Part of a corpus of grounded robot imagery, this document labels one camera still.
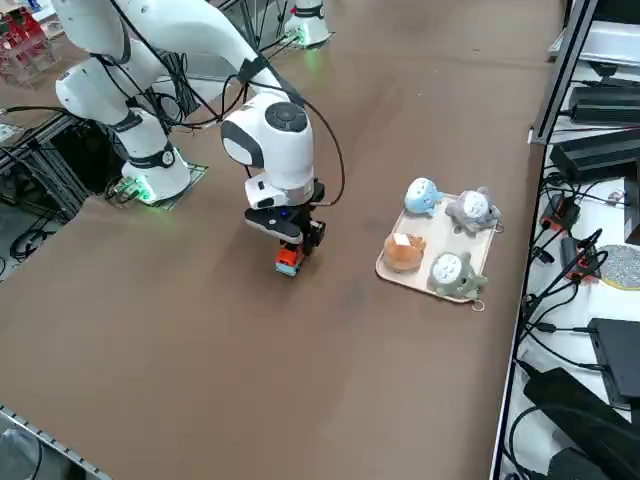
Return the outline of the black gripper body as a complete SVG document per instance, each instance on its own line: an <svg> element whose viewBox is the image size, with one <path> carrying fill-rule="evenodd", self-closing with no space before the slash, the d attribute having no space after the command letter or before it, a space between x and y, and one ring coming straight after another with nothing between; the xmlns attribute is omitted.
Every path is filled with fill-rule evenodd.
<svg viewBox="0 0 640 480"><path fill-rule="evenodd" d="M291 208L291 222L300 229L308 229L312 221L312 212L315 210L314 204L322 202L324 198L325 185L320 181L315 181L310 200L303 205Z"/></svg>

